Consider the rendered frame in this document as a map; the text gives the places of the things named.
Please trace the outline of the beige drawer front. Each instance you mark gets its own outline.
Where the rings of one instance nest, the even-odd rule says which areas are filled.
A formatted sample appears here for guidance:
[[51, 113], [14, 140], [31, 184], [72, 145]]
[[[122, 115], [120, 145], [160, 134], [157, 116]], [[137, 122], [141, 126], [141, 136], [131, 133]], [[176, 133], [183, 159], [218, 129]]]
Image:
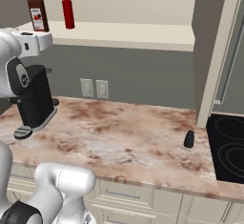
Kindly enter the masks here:
[[35, 190], [34, 171], [35, 168], [13, 164], [8, 188], [23, 193], [33, 193]]
[[135, 203], [153, 205], [153, 191], [151, 189], [100, 180], [99, 193], [104, 196], [134, 201]]
[[109, 216], [111, 219], [125, 221], [128, 224], [153, 224], [153, 222], [156, 220], [156, 216], [151, 214], [121, 210], [98, 204], [92, 204], [92, 206], [96, 209], [97, 219], [101, 224], [112, 224], [111, 222], [107, 221], [107, 216]]

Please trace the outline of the beige open wall cabinet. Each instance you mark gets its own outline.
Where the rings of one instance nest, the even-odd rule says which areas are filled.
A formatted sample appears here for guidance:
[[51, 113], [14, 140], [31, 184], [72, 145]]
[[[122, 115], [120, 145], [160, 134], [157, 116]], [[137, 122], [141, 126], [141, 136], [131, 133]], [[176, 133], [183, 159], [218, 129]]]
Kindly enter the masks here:
[[71, 0], [74, 28], [62, 0], [44, 0], [55, 45], [192, 51], [196, 0]]

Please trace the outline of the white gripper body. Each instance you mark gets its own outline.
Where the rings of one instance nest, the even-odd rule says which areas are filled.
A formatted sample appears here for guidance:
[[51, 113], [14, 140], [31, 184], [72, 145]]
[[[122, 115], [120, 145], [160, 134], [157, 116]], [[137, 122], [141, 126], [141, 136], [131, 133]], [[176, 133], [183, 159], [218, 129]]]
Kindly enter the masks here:
[[52, 35], [50, 32], [37, 33], [38, 49], [44, 51], [52, 45]]

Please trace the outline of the beige cabinet door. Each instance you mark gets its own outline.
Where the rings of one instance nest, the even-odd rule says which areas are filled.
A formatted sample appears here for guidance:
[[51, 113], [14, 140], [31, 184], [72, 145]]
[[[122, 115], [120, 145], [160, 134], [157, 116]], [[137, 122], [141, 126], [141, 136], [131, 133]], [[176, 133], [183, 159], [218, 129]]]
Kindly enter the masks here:
[[241, 0], [196, 0], [193, 50], [196, 126], [212, 112]]

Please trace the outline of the black shaker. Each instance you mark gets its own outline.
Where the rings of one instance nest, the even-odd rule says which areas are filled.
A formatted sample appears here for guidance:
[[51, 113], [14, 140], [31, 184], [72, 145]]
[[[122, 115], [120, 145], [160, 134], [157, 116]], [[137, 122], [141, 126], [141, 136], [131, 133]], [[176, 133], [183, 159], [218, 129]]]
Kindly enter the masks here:
[[193, 147], [193, 142], [194, 142], [194, 131], [188, 131], [184, 139], [184, 146], [190, 149]]

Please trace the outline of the black hob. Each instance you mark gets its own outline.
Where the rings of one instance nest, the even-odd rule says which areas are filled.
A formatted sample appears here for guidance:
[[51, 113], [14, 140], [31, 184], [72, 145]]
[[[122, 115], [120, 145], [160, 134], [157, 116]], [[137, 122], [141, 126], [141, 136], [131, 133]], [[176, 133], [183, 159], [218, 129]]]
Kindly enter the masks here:
[[207, 135], [216, 179], [244, 184], [244, 117], [212, 114]]

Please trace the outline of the black coffee machine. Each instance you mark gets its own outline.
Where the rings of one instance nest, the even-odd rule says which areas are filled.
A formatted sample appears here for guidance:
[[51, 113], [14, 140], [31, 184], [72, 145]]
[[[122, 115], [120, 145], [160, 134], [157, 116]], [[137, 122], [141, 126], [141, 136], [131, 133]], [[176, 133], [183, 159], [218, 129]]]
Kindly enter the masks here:
[[10, 102], [17, 105], [23, 123], [13, 133], [16, 139], [28, 138], [45, 128], [56, 114], [56, 106], [59, 104], [56, 98], [51, 97], [45, 67], [31, 65], [27, 67], [27, 72], [30, 85], [20, 96], [10, 98]]

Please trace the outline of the white wall outlet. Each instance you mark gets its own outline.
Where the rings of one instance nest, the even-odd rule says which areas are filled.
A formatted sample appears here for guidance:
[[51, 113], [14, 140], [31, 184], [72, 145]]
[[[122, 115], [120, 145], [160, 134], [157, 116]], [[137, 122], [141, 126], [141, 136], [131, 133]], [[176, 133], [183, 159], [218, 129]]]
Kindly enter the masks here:
[[109, 97], [109, 82], [107, 80], [97, 80], [96, 81], [96, 91], [98, 98], [108, 98]]
[[93, 97], [93, 85], [91, 79], [81, 78], [82, 95], [86, 97]]

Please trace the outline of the beige cupboard door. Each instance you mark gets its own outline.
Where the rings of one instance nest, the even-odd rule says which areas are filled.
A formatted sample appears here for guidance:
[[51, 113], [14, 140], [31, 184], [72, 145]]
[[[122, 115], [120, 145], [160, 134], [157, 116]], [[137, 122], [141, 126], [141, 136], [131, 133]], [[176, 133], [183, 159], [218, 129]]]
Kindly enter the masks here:
[[157, 224], [244, 224], [244, 204], [190, 194], [156, 191]]

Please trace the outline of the red ketchup bottle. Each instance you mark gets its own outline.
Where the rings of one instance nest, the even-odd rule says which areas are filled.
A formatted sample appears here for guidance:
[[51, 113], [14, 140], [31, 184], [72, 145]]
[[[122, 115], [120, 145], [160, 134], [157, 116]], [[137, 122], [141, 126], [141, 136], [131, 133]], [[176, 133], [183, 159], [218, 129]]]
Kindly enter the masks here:
[[67, 29], [71, 30], [74, 28], [72, 1], [62, 0], [62, 6], [63, 6], [64, 19], [65, 19], [65, 26]]

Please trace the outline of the dark red paprika jar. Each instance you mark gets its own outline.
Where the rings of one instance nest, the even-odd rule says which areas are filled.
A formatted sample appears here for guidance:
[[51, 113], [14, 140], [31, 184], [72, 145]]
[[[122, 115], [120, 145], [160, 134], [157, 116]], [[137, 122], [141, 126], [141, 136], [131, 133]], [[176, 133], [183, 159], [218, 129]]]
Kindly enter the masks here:
[[50, 29], [44, 0], [28, 0], [28, 5], [33, 29], [48, 32]]

